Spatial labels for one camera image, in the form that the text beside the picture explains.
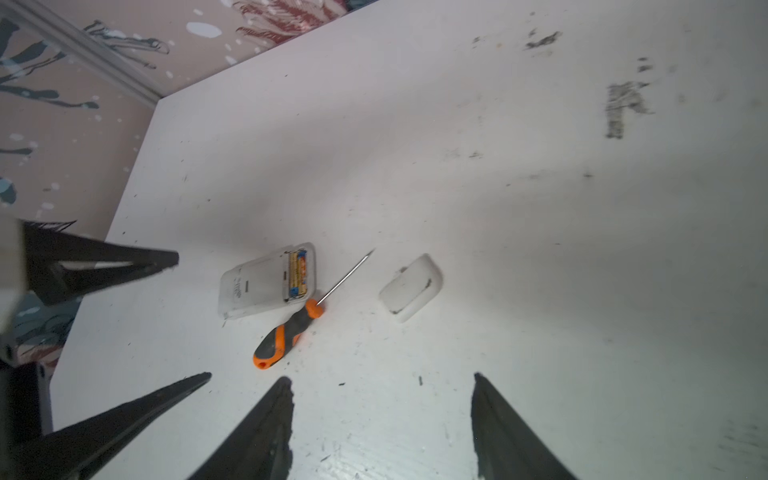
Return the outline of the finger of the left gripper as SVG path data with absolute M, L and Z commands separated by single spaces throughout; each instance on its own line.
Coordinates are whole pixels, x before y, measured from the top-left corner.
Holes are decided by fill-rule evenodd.
M 22 224 L 27 288 L 45 305 L 141 280 L 179 264 L 179 253 L 130 247 Z
M 206 385 L 203 372 L 11 448 L 13 479 L 90 479 L 152 422 Z

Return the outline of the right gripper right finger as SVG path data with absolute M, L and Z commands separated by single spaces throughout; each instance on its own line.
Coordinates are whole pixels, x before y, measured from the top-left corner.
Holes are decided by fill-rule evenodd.
M 575 476 L 481 373 L 474 375 L 471 424 L 482 479 L 567 479 Z

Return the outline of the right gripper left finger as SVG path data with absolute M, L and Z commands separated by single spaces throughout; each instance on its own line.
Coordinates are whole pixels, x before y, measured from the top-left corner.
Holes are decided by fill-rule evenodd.
M 279 378 L 191 477 L 286 479 L 293 461 L 291 386 L 289 378 Z

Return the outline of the orange black screwdriver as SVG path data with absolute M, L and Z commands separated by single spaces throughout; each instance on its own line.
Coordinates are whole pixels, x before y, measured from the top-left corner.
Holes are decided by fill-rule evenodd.
M 373 252 L 374 249 L 367 252 L 319 299 L 309 299 L 300 310 L 273 328 L 254 350 L 253 364 L 260 370 L 267 370 L 281 361 L 296 346 L 309 326 L 324 314 L 324 303 L 328 298 L 370 258 Z

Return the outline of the white remote control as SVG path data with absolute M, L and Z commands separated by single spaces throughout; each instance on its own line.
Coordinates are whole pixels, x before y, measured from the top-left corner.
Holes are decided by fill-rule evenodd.
M 299 299 L 288 299 L 289 253 L 307 250 L 308 292 Z M 316 292 L 316 252 L 311 243 L 287 246 L 226 271 L 220 281 L 218 313 L 224 320 L 256 315 L 303 304 Z

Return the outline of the white battery cover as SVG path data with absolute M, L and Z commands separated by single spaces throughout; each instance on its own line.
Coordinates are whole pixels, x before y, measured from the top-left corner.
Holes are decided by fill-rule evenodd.
M 429 254 L 402 268 L 379 293 L 390 317 L 405 323 L 434 299 L 443 287 L 443 275 Z

